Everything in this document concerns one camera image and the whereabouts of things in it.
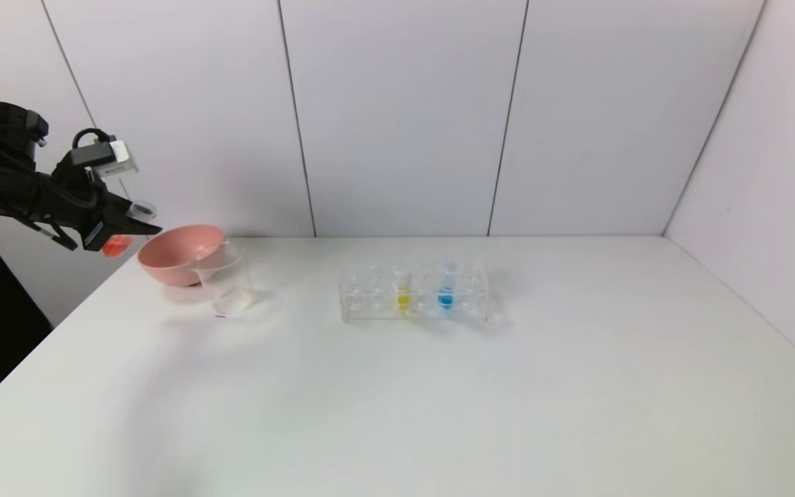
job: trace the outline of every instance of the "yellow liquid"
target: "yellow liquid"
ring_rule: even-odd
[[[397,308],[403,311],[410,306],[410,302],[413,301],[413,296],[410,295],[410,289],[406,286],[398,287],[397,291]]]

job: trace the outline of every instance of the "wall seam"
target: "wall seam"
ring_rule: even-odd
[[[63,49],[63,44],[60,42],[60,37],[57,35],[57,29],[54,29],[54,22],[51,20],[51,14],[48,12],[48,6],[45,4],[45,0],[39,0],[41,3],[41,8],[45,10],[45,17],[48,19],[48,26],[51,27],[51,32],[54,34],[54,40],[57,42],[57,47],[60,48],[60,55],[63,57],[63,62],[66,63],[66,69],[69,69],[69,75],[72,77],[72,84],[75,85],[76,91],[79,92],[79,98],[81,98],[82,105],[85,106],[85,112],[88,113],[88,119],[91,119],[91,125],[94,127],[97,126],[97,122],[94,120],[94,115],[91,114],[91,107],[88,107],[88,101],[85,100],[85,94],[82,93],[81,87],[79,87],[79,80],[75,77],[75,72],[72,70],[72,66],[69,63],[69,59],[66,57],[66,50]],[[124,193],[124,198],[130,200],[130,195],[127,193],[127,188],[124,186],[124,182],[121,178],[119,178],[119,185],[122,188],[122,192]]]
[[[312,207],[312,188],[308,183],[308,169],[306,167],[306,148],[302,144],[300,110],[296,104],[296,89],[293,87],[293,69],[290,64],[290,50],[287,48],[287,29],[284,27],[284,11],[281,9],[281,0],[278,0],[278,19],[281,21],[281,39],[284,41],[284,58],[287,60],[287,78],[290,79],[290,95],[293,98],[293,119],[296,119],[296,135],[300,139],[300,158],[302,159],[302,174],[306,178],[308,213],[312,217],[312,236],[317,238],[318,228],[315,226],[315,209]]]
[[[719,275],[717,275],[716,273],[714,273],[713,271],[711,271],[711,270],[710,270],[710,268],[709,268],[709,267],[707,267],[707,265],[706,265],[706,264],[704,264],[703,262],[701,262],[700,260],[698,260],[698,258],[697,258],[697,257],[695,257],[695,255],[691,254],[691,252],[690,252],[690,251],[687,251],[687,249],[685,248],[685,246],[682,246],[682,245],[680,245],[679,243],[677,243],[677,242],[675,242],[674,240],[671,240],[671,239],[669,239],[669,238],[665,238],[665,239],[666,239],[666,240],[668,240],[668,242],[669,242],[669,243],[672,243],[674,246],[676,246],[676,248],[680,249],[680,250],[681,250],[681,251],[682,251],[682,252],[683,252],[685,255],[687,255],[687,257],[688,257],[688,258],[690,258],[691,260],[695,261],[695,264],[697,264],[697,265],[700,265],[700,266],[701,266],[701,268],[703,268],[703,269],[704,269],[704,271],[706,271],[706,272],[707,272],[707,274],[709,274],[709,275],[710,275],[711,277],[713,277],[713,278],[714,278],[716,281],[718,281],[718,282],[720,283],[720,285],[722,285],[723,287],[725,287],[725,289],[729,290],[729,293],[731,293],[732,295],[735,295],[735,297],[736,297],[736,298],[738,298],[738,300],[739,300],[739,301],[741,301],[742,303],[744,303],[745,307],[747,307],[748,309],[750,309],[750,311],[751,311],[751,312],[753,312],[753,314],[757,315],[757,317],[758,317],[758,318],[760,318],[760,319],[763,321],[763,323],[765,323],[765,324],[769,325],[769,328],[771,328],[771,329],[772,329],[772,331],[775,331],[775,333],[776,333],[776,334],[777,334],[779,337],[781,337],[781,339],[783,340],[783,342],[786,342],[788,345],[790,345],[790,346],[791,346],[791,347],[792,347],[792,348],[795,350],[795,343],[793,343],[793,342],[792,342],[792,340],[790,340],[790,339],[789,339],[789,337],[788,337],[788,336],[786,336],[786,335],[783,333],[783,331],[781,331],[780,329],[778,329],[778,327],[777,327],[777,326],[776,326],[774,323],[772,323],[772,322],[771,322],[771,320],[769,320],[769,318],[766,318],[766,317],[765,317],[765,316],[764,316],[764,315],[763,315],[763,314],[760,312],[760,309],[757,309],[757,308],[755,308],[753,304],[751,304],[750,302],[748,302],[748,301],[747,301],[747,299],[745,299],[743,296],[741,296],[741,294],[740,294],[740,293],[738,293],[737,291],[735,291],[735,289],[733,289],[733,287],[732,287],[731,285],[729,285],[729,282],[728,282],[728,281],[726,281],[726,280],[723,280],[721,277],[719,277]]]
[[[741,50],[741,57],[738,58],[738,65],[735,66],[735,73],[733,73],[732,79],[729,81],[729,88],[726,88],[726,94],[723,97],[723,101],[720,102],[720,109],[716,111],[714,122],[710,126],[710,131],[707,132],[707,138],[704,138],[704,144],[701,144],[701,150],[698,151],[698,156],[695,157],[695,164],[691,167],[691,171],[689,172],[687,178],[685,178],[683,189],[680,190],[679,196],[676,198],[674,208],[671,211],[671,216],[668,217],[668,221],[665,223],[665,229],[662,230],[662,236],[666,236],[666,233],[668,233],[668,226],[671,226],[671,221],[673,221],[674,216],[676,216],[676,211],[679,209],[679,204],[683,201],[683,195],[685,195],[685,191],[687,191],[689,188],[689,183],[691,183],[691,177],[693,177],[695,174],[695,170],[698,169],[698,164],[701,162],[701,157],[704,157],[704,150],[707,150],[707,144],[710,142],[710,137],[713,135],[714,130],[716,129],[716,124],[720,121],[720,117],[723,116],[723,109],[726,107],[726,101],[729,101],[729,95],[732,94],[732,89],[735,88],[735,79],[738,78],[738,73],[741,72],[741,66],[744,65],[744,59],[747,57],[747,51],[750,48],[750,44],[754,40],[756,29],[759,28],[760,20],[763,19],[763,12],[766,10],[767,2],[769,2],[769,0],[763,0],[763,3],[760,4],[760,10],[756,13],[753,28],[750,30],[750,37],[747,38],[747,43],[744,45],[744,50]]]
[[[487,236],[493,229],[493,213],[495,212],[495,196],[499,190],[499,176],[502,175],[502,160],[505,155],[505,142],[508,140],[508,123],[511,122],[511,105],[514,103],[514,88],[517,87],[517,72],[520,69],[520,53],[523,50],[523,35],[527,32],[527,14],[529,13],[529,0],[523,10],[523,24],[520,25],[520,42],[517,47],[517,62],[514,63],[514,79],[511,81],[511,95],[508,97],[508,113],[505,115],[505,132],[502,134],[502,150],[499,152],[499,167],[495,170],[495,186],[493,186],[493,202],[489,207],[489,223]]]

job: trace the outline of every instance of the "white wall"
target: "white wall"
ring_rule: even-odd
[[[41,172],[50,173],[69,150],[72,136],[91,126],[40,2],[0,0],[0,100],[35,110],[50,124],[48,145],[35,155]],[[54,325],[130,253],[107,259],[98,252],[70,252],[0,217],[0,255]]]
[[[795,344],[795,0],[769,0],[666,235]]]
[[[525,0],[283,0],[318,235],[486,235]]]
[[[46,0],[127,186],[159,226],[312,236],[277,0]]]
[[[763,0],[530,0],[492,235],[660,235]]]

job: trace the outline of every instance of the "test tube with yellow liquid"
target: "test tube with yellow liquid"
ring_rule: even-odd
[[[404,269],[395,269],[395,307],[398,311],[406,311],[413,302],[411,292],[411,274]]]

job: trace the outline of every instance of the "pink bowl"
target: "pink bowl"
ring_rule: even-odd
[[[189,269],[195,254],[205,246],[215,251],[225,239],[223,230],[212,224],[180,226],[146,242],[137,252],[137,261],[149,276],[165,285],[195,285],[201,281],[198,273]]]

